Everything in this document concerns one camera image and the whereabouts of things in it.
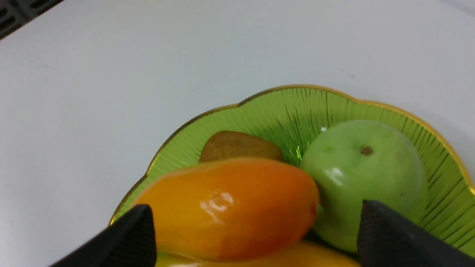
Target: orange mango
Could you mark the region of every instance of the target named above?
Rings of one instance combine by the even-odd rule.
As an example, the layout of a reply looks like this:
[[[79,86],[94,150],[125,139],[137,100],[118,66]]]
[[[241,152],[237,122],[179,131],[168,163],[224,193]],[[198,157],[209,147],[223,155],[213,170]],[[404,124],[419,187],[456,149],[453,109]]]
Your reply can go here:
[[[317,217],[318,189],[292,165],[259,158],[170,172],[137,199],[153,211],[160,252],[249,260],[297,242]]]
[[[251,261],[212,263],[162,255],[155,267],[360,267],[354,259],[324,246],[300,242]]]

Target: white surface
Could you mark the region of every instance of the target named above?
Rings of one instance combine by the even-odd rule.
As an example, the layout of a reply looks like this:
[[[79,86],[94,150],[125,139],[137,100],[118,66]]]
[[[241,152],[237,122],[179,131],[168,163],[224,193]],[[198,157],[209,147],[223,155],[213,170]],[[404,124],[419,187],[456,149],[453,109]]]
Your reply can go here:
[[[461,2],[64,1],[0,42],[0,266],[75,249],[176,128],[279,85],[405,108],[475,173],[475,17]]]

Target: green apple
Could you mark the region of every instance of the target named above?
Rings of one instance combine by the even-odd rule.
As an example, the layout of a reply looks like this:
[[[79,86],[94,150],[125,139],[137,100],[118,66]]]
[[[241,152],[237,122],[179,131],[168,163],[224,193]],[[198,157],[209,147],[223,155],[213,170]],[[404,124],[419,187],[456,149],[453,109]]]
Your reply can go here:
[[[321,194],[315,232],[356,252],[363,200],[378,200],[414,223],[426,207],[427,185],[412,143],[389,125],[355,120],[330,127],[305,152],[301,168]]]

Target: brown kiwi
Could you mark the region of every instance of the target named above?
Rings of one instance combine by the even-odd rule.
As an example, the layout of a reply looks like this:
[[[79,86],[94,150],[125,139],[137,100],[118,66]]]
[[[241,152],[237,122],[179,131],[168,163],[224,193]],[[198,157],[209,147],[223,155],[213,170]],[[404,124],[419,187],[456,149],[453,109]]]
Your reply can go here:
[[[284,155],[272,142],[247,133],[221,131],[206,142],[199,162],[212,162],[237,157],[267,158],[284,162]]]

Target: bowl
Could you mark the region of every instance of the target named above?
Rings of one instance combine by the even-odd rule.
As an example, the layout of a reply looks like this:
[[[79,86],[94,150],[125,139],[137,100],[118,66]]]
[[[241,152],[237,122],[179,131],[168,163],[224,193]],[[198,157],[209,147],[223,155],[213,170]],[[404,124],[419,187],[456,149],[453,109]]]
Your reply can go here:
[[[185,123],[158,150],[145,175],[120,202],[110,224],[125,214],[141,192],[163,174],[197,164],[205,142],[216,132],[231,130],[263,137],[282,149],[288,163],[298,166],[310,142],[321,132],[356,119],[386,123],[412,141],[424,164],[429,188],[419,226],[475,257],[475,188],[449,143],[405,110],[313,85],[268,89]]]

